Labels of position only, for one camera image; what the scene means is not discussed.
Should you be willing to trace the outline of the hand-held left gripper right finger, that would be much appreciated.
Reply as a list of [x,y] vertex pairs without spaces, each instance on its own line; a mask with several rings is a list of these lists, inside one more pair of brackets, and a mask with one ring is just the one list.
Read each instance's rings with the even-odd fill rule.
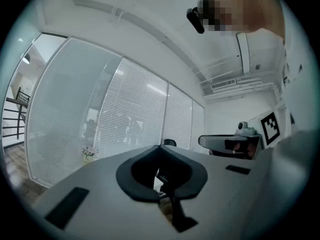
[[159,226],[161,240],[248,240],[250,215],[263,181],[263,157],[254,160],[197,153],[174,146],[169,152],[202,165],[207,181],[198,195],[183,199],[184,214],[197,224],[183,232]]

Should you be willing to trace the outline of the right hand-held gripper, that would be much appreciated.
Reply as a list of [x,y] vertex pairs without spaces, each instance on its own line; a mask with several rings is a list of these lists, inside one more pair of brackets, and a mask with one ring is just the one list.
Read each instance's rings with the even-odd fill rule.
[[[264,149],[273,148],[280,141],[280,128],[274,111],[267,111],[249,120],[249,127],[261,135]],[[247,137],[240,135],[201,135],[198,144],[212,151],[215,156],[231,157],[236,153],[235,146],[247,140]]]

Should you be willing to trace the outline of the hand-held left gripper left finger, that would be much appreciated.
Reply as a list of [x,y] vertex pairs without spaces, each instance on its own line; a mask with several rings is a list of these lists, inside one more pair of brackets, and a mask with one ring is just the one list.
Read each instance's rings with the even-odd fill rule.
[[33,204],[44,218],[73,188],[89,191],[64,230],[65,239],[77,240],[177,240],[181,234],[156,203],[135,201],[119,187],[120,164],[150,149],[149,146],[98,159],[84,165],[47,189]]

